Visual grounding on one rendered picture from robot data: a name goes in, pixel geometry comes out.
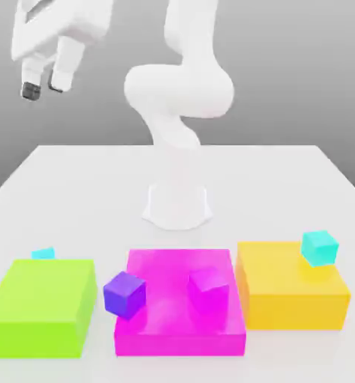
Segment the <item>small magenta cube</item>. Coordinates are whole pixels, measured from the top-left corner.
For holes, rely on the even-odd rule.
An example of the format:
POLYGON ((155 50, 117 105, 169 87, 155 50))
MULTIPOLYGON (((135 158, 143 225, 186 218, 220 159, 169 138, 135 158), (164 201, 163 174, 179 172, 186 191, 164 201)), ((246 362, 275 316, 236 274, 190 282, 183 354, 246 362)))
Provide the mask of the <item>small magenta cube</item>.
POLYGON ((194 269, 188 274, 187 294, 195 312, 221 321, 228 312, 230 286, 215 266, 194 269))

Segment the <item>large magenta box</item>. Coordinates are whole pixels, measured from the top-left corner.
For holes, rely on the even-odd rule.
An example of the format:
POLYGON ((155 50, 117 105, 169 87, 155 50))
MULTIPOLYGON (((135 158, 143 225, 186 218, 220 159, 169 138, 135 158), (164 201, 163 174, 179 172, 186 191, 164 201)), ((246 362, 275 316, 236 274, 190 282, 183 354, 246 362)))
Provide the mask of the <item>large magenta box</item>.
POLYGON ((246 346, 246 325, 231 252, 221 248, 132 249, 127 272, 146 281, 146 303, 132 319, 117 319, 118 356, 239 356, 246 346), (187 294, 188 274, 215 266, 230 293, 221 321, 198 315, 187 294))

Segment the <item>small purple cube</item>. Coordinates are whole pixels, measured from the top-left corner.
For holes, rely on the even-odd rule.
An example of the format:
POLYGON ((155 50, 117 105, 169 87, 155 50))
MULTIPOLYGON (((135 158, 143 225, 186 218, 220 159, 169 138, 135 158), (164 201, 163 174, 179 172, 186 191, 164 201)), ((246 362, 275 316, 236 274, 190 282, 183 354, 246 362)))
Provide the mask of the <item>small purple cube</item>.
POLYGON ((146 303, 146 281, 120 272, 103 287, 106 311, 118 317, 131 319, 146 303))

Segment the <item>small cyan cube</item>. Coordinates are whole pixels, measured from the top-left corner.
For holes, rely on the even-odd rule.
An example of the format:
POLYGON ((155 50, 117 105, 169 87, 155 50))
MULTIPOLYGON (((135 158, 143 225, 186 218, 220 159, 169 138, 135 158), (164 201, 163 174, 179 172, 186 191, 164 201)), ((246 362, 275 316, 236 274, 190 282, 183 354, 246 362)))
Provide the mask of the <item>small cyan cube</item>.
POLYGON ((55 249, 53 247, 41 248, 31 252, 33 260, 54 260, 55 249))
POLYGON ((300 252, 311 267, 330 266, 336 261, 339 243, 326 231, 303 234, 300 252))

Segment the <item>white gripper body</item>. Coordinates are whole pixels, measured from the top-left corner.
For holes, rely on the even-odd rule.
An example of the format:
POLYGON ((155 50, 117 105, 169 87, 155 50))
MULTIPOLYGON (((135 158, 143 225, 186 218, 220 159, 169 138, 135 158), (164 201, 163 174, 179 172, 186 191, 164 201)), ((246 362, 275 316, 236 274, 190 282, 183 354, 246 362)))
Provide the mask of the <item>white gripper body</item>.
POLYGON ((112 0, 17 0, 11 58, 39 52, 60 36, 93 43, 106 35, 111 16, 112 0))

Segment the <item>large orange box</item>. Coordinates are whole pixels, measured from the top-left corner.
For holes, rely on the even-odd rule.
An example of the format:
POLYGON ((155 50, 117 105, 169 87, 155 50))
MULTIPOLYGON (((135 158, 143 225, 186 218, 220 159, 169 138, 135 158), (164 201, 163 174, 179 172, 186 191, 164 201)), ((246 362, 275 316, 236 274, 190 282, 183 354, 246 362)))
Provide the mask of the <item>large orange box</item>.
POLYGON ((351 292, 336 266, 312 267, 300 242, 239 242, 235 266, 249 330, 341 330, 351 292))

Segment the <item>large green box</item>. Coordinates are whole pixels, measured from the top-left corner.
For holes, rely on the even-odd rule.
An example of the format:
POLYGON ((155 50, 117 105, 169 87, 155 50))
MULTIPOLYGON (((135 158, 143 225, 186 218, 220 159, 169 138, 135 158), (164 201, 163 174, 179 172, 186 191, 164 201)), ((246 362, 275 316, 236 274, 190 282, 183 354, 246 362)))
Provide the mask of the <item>large green box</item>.
POLYGON ((80 358, 96 299, 93 260, 14 260, 0 283, 0 358, 80 358))

